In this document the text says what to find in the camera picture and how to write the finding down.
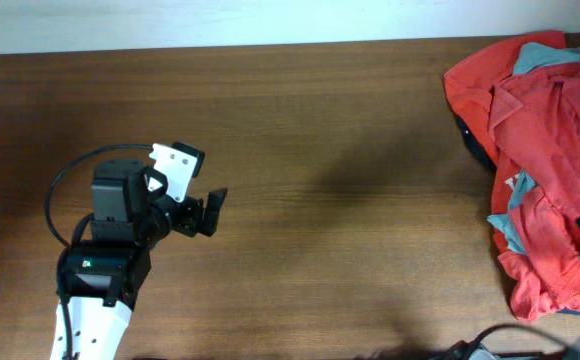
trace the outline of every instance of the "brown tabletop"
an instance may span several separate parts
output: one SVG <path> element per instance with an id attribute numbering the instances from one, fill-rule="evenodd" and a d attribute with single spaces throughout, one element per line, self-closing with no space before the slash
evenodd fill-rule
<path id="1" fill-rule="evenodd" d="M 62 247 L 42 203 L 67 162 L 115 143 L 194 144 L 191 194 L 230 189 L 214 237 L 152 252 L 119 359 L 438 350 L 514 321 L 485 220 L 493 175 L 441 80 L 500 39 L 0 56 L 0 359 L 49 357 Z M 64 236 L 91 211 L 96 162 L 56 192 Z M 580 333 L 576 316 L 537 325 Z M 514 332 L 487 345 L 554 349 Z"/>

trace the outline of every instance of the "red cloth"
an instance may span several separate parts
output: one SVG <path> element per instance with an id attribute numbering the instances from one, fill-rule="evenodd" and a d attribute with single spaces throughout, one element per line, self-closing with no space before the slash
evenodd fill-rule
<path id="1" fill-rule="evenodd" d="M 564 308 L 580 311 L 580 229 L 574 224 L 580 216 L 580 64 L 512 77 L 527 42 L 565 47 L 557 31 L 512 38 L 465 59 L 444 80 L 453 111 L 497 164 L 492 213 L 508 211 L 521 168 L 539 184 L 510 212 L 528 256 L 510 251 L 501 232 L 494 235 L 499 261 L 518 281 L 512 311 L 536 320 Z"/>

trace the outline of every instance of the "white backdrop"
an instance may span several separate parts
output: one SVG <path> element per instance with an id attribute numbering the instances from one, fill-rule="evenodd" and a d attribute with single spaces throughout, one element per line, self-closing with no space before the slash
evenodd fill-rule
<path id="1" fill-rule="evenodd" d="M 0 53 L 580 32 L 580 0 L 0 0 Z"/>

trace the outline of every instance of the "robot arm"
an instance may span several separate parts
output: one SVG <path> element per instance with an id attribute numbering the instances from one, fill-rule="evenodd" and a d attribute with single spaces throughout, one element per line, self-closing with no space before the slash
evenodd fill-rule
<path id="1" fill-rule="evenodd" d="M 202 199 L 186 195 L 204 153 L 154 144 L 150 157 L 154 167 L 119 159 L 95 168 L 94 214 L 77 225 L 57 266 L 51 360 L 113 359 L 150 271 L 150 250 L 172 230 L 189 237 L 216 231 L 227 189 L 211 192 L 205 209 Z M 92 240 L 81 240 L 88 222 Z"/>

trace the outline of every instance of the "wooden table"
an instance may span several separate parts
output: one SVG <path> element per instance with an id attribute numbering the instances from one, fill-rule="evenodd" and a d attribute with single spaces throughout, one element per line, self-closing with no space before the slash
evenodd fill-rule
<path id="1" fill-rule="evenodd" d="M 493 175 L 441 82 L 500 39 L 0 56 L 0 359 L 48 358 L 62 248 L 42 202 L 68 161 L 114 143 L 192 143 L 207 154 L 192 194 L 230 189 L 214 237 L 152 253 L 120 359 L 417 353 L 514 321 Z M 64 235 L 95 163 L 59 186 Z M 580 317 L 538 326 L 573 340 Z M 514 332 L 487 345 L 554 349 Z"/>

